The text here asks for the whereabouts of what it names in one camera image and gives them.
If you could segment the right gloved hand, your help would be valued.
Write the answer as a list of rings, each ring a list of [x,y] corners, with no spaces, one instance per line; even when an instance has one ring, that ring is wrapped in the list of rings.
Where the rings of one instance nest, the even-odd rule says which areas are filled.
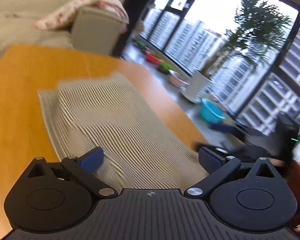
[[[299,142],[300,125],[288,114],[277,115],[274,131],[267,136],[267,151],[285,163],[293,159],[293,149]]]

